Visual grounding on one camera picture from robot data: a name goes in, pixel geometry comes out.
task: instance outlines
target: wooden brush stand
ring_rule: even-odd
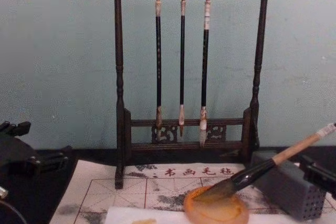
[[[156,139],[155,120],[133,120],[131,112],[124,106],[123,101],[123,40],[122,40],[122,13],[121,0],[114,0],[114,22],[115,22],[115,65],[117,71],[117,153],[118,164],[115,176],[115,188],[123,187],[124,168],[132,152],[156,151],[156,150],[190,150],[201,148],[223,149],[223,151],[237,151],[240,160],[247,162],[251,154],[259,147],[258,139],[258,93],[260,84],[260,72],[264,49],[265,23],[267,1],[261,0],[259,24],[257,33],[257,45],[255,53],[254,78],[252,88],[252,99],[249,107],[242,113],[241,118],[233,119],[208,119],[207,121],[207,141],[204,147],[200,147],[199,142],[178,142],[177,129],[178,119],[163,120],[163,136],[165,140]],[[199,119],[186,119],[184,126],[199,126]],[[226,140],[227,125],[242,125],[240,141]],[[132,143],[132,127],[151,127],[151,143]]]

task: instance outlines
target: hanging calligraphy brush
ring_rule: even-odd
[[[185,0],[181,0],[181,69],[180,69],[180,135],[183,135],[184,126],[184,20],[185,20]]]
[[[157,140],[161,138],[162,112],[161,112],[161,1],[155,2],[156,23],[156,133]]]
[[[204,35],[203,35],[203,65],[202,65],[202,98],[201,98],[201,120],[199,139],[200,145],[204,146],[206,140],[206,74],[208,61],[209,25],[210,25],[211,1],[205,0],[204,11]]]

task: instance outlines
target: bamboo brush handle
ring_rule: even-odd
[[[291,158],[295,154],[301,152],[308,146],[312,145],[313,143],[321,140],[325,136],[331,134],[332,132],[336,131],[335,124],[329,124],[328,126],[320,129],[318,132],[306,137],[302,141],[298,142],[297,144],[287,148],[286,150],[278,153],[272,159],[276,165],[281,164],[283,161]]]

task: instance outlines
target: wall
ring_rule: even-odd
[[[155,0],[123,0],[125,105],[155,118]],[[199,117],[205,0],[187,0],[185,106]],[[212,0],[208,117],[251,98],[260,0]],[[179,107],[180,0],[162,0],[164,118]],[[259,93],[262,146],[290,145],[336,119],[333,0],[269,0]],[[113,0],[0,0],[0,119],[29,120],[34,148],[114,148]],[[197,128],[185,138],[197,138]],[[239,139],[239,129],[228,129]],[[133,131],[149,141],[148,129]],[[335,136],[320,145],[335,143]]]

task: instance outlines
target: calligraphy brush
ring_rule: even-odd
[[[203,65],[202,65],[202,98],[201,98],[201,120],[199,127],[200,145],[204,146],[206,140],[206,74],[208,61],[209,25],[210,25],[211,1],[205,0],[204,10],[204,35],[203,35]]]
[[[222,180],[196,196],[194,200],[202,202],[215,202],[232,196],[237,191],[249,186],[263,174],[267,173],[273,167],[281,164],[303,149],[324,138],[325,136],[336,131],[336,123],[328,124],[328,126],[320,129],[318,132],[306,137],[297,144],[278,153],[273,158],[263,161],[255,166],[247,168],[233,175],[231,178]]]
[[[162,112],[161,112],[161,1],[155,2],[156,23],[156,133],[157,140],[161,138]]]
[[[181,0],[181,68],[180,68],[180,136],[183,135],[184,126],[184,22],[185,22],[185,0]]]

